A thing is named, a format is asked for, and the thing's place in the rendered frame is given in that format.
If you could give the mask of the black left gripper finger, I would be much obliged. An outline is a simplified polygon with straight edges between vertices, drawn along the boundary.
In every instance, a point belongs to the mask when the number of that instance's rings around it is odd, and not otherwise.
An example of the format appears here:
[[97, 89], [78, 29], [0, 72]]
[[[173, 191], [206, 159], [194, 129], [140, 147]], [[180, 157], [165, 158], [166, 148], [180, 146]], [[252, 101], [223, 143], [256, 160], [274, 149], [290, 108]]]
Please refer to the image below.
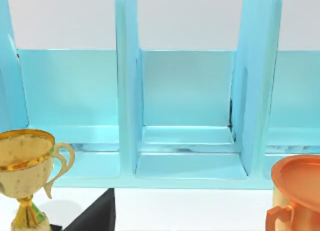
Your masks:
[[115, 231], [115, 191], [107, 189], [63, 231]]

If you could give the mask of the gold trophy cup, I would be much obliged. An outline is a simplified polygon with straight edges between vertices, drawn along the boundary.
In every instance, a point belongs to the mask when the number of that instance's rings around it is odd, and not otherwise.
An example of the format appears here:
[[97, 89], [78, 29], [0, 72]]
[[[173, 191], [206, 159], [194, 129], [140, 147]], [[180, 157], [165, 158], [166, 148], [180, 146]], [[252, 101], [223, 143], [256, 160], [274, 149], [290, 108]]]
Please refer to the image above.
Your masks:
[[19, 203], [11, 231], [52, 231], [33, 195], [44, 189], [52, 198], [53, 183], [70, 170], [75, 151], [49, 132], [17, 129], [0, 133], [0, 194]]

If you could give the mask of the light blue upright rack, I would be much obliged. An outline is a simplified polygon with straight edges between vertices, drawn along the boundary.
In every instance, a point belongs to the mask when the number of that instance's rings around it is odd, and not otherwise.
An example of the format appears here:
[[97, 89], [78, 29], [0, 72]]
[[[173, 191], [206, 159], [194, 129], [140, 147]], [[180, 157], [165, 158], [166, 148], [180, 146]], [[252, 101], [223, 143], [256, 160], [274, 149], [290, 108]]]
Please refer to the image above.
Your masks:
[[0, 132], [75, 150], [55, 185], [272, 187], [271, 167], [320, 154], [320, 0], [241, 0], [235, 50], [143, 49], [137, 0], [115, 5], [114, 49], [26, 49], [0, 0]]

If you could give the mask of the orange trophy cup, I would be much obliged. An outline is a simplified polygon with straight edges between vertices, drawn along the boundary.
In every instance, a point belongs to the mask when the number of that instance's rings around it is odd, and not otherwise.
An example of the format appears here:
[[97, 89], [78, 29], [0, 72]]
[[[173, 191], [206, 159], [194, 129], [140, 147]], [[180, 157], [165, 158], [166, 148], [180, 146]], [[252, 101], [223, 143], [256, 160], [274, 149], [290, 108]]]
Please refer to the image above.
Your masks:
[[272, 208], [265, 231], [320, 231], [320, 155], [293, 155], [271, 169]]

